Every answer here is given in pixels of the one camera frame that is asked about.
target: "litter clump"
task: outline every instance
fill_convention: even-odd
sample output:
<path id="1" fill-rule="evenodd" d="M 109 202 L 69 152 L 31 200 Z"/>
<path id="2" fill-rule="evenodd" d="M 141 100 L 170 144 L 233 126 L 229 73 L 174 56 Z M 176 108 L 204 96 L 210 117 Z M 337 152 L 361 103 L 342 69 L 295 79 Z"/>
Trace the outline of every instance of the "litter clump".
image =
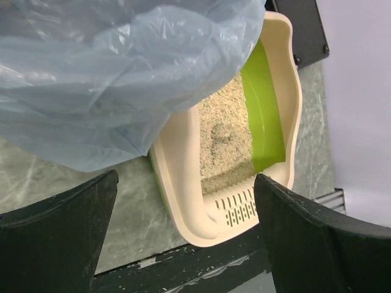
<path id="1" fill-rule="evenodd" d="M 199 112 L 202 193 L 211 194 L 255 175 L 241 75 L 201 101 Z"/>

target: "wall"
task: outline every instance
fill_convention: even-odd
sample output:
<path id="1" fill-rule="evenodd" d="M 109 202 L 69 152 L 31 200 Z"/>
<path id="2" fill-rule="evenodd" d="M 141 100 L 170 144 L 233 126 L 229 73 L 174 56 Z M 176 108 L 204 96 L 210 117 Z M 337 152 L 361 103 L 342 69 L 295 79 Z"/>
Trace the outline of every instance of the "wall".
<path id="1" fill-rule="evenodd" d="M 391 1 L 318 0 L 335 184 L 348 215 L 391 226 Z"/>

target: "beige plastic frame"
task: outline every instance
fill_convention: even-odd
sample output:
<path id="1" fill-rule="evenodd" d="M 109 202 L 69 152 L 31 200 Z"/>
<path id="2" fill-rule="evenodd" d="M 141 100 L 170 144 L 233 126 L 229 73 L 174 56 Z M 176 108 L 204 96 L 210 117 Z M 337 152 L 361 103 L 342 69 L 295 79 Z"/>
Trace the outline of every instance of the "beige plastic frame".
<path id="1" fill-rule="evenodd" d="M 293 61 L 292 25 L 266 12 L 260 40 L 265 47 L 276 91 L 286 146 L 286 161 L 264 174 L 292 188 L 294 151 L 301 110 L 301 85 Z M 180 234 L 191 244 L 209 247 L 231 239 L 258 223 L 255 176 L 213 194 L 202 195 L 198 107 L 173 114 L 154 142 L 150 155 L 163 198 Z"/>

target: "translucent plastic bag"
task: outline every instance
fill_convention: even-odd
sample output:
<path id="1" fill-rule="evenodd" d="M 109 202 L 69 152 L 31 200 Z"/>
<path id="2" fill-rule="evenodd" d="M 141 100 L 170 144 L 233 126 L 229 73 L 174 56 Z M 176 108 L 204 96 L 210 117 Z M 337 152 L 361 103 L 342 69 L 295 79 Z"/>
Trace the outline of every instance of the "translucent plastic bag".
<path id="1" fill-rule="evenodd" d="M 0 8 L 0 136 L 90 172 L 146 155 L 231 80 L 265 0 L 15 0 Z"/>

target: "screw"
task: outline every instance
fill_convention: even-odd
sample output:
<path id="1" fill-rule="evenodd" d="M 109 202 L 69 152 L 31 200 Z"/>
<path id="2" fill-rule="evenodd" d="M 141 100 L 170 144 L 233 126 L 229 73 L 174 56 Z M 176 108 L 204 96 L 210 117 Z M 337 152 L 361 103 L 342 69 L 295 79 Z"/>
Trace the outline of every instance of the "screw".
<path id="1" fill-rule="evenodd" d="M 299 65 L 301 62 L 301 59 L 296 55 L 293 55 L 293 60 L 296 65 Z"/>
<path id="2" fill-rule="evenodd" d="M 327 44 L 323 45 L 323 53 L 325 53 L 325 54 L 329 54 L 330 53 L 330 49 L 329 49 L 329 46 Z"/>

